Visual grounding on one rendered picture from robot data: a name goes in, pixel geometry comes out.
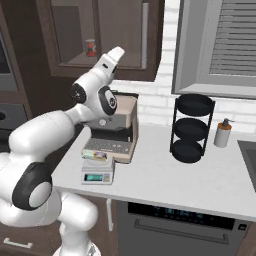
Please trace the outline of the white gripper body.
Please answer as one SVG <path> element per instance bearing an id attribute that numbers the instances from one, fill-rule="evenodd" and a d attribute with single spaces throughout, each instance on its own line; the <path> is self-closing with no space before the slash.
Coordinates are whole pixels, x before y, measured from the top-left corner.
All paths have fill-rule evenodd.
<path id="1" fill-rule="evenodd" d="M 119 46 L 111 49 L 107 53 L 107 64 L 109 66 L 117 65 L 119 63 L 120 59 L 123 57 L 124 53 L 125 53 L 125 51 Z"/>

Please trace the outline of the glass cabinet door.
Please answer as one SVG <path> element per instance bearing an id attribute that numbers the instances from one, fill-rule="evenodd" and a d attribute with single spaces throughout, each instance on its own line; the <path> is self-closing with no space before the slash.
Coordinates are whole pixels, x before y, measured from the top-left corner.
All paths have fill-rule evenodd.
<path id="1" fill-rule="evenodd" d="M 149 3 L 147 34 L 147 68 L 154 65 L 155 35 L 159 0 L 97 0 L 101 51 L 116 46 L 125 53 L 119 70 L 146 70 L 141 68 L 142 3 Z"/>

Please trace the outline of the wrapped snack bar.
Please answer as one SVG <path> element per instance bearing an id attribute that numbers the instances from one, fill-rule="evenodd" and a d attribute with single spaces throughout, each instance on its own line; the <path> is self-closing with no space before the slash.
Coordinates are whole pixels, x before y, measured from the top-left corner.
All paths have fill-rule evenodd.
<path id="1" fill-rule="evenodd" d="M 89 160 L 101 161 L 101 162 L 107 161 L 107 154 L 101 151 L 85 149 L 82 151 L 81 155 L 83 159 L 89 159 Z"/>

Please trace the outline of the grey digital scale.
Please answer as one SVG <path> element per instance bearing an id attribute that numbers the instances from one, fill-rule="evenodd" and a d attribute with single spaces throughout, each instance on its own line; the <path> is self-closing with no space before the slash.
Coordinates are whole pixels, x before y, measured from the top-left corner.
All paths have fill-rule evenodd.
<path id="1" fill-rule="evenodd" d="M 81 183 L 91 185 L 111 185 L 115 172 L 115 161 L 109 157 L 105 161 L 85 159 L 81 169 Z"/>

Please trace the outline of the dark wood base cabinet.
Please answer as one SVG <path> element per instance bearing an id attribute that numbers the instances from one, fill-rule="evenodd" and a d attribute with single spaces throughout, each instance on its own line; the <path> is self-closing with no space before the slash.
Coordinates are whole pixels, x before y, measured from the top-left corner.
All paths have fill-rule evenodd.
<path id="1" fill-rule="evenodd" d="M 117 228 L 108 229 L 106 200 L 104 198 L 87 196 L 99 210 L 99 219 L 89 231 L 91 240 L 97 245 L 102 256 L 119 256 Z M 59 235 L 60 222 L 37 228 L 13 228 L 0 224 L 0 256 L 52 256 L 61 245 Z M 11 241 L 27 244 L 33 243 L 31 249 L 6 245 L 5 237 Z"/>

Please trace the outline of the red can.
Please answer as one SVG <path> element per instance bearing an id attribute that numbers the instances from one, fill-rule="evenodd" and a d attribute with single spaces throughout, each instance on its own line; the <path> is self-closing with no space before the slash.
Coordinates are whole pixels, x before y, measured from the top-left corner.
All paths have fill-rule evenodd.
<path id="1" fill-rule="evenodd" d="M 94 39 L 87 39 L 85 41 L 86 46 L 86 56 L 95 57 L 96 56 L 96 43 Z"/>

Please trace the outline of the window with grey blinds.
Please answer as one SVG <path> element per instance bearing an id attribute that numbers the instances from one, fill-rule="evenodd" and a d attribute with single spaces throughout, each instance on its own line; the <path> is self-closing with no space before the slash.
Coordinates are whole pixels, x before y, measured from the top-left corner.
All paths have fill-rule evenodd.
<path id="1" fill-rule="evenodd" d="M 256 99 L 256 0 L 180 0 L 172 92 Z"/>

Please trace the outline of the black three-tier stand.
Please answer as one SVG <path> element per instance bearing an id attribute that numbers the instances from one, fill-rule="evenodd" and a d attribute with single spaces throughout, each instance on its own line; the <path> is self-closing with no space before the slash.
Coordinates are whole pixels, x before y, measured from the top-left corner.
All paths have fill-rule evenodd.
<path id="1" fill-rule="evenodd" d="M 196 163 L 205 154 L 215 102 L 201 94 L 175 99 L 169 152 L 183 163 Z"/>

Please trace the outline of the white soap dispenser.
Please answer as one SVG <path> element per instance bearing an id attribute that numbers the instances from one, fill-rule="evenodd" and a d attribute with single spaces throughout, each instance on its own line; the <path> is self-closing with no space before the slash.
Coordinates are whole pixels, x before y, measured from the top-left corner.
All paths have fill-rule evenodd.
<path id="1" fill-rule="evenodd" d="M 214 145 L 216 147 L 225 148 L 227 146 L 231 129 L 230 120 L 227 118 L 218 124 L 214 138 Z"/>

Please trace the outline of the grey sink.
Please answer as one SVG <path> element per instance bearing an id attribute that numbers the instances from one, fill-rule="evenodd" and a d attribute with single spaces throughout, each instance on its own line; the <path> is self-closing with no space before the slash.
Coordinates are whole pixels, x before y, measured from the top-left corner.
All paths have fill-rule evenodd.
<path id="1" fill-rule="evenodd" d="M 238 141 L 253 186 L 256 186 L 256 142 Z"/>

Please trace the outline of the grey dishwasher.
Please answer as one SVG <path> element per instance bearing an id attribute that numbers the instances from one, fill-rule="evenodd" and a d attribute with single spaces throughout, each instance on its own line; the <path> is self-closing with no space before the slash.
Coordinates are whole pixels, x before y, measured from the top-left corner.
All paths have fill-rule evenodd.
<path id="1" fill-rule="evenodd" d="M 117 203 L 119 256 L 235 256 L 248 221 Z"/>

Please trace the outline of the built-in wall oven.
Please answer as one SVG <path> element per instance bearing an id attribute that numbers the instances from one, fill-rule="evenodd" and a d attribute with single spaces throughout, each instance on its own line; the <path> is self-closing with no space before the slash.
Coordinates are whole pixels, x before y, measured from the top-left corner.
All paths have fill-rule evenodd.
<path id="1" fill-rule="evenodd" d="M 31 118 L 14 48 L 3 18 L 0 19 L 0 152 L 8 152 L 12 131 Z"/>

